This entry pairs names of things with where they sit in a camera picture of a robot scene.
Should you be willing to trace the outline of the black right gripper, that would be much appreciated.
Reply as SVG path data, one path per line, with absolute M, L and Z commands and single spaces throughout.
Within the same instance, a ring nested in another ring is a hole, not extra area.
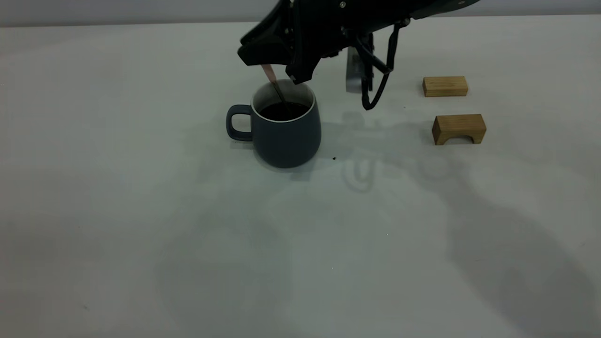
M 247 66 L 287 65 L 296 85 L 313 78 L 322 58 L 411 17 L 413 0 L 279 0 L 264 19 L 240 40 L 239 58 Z

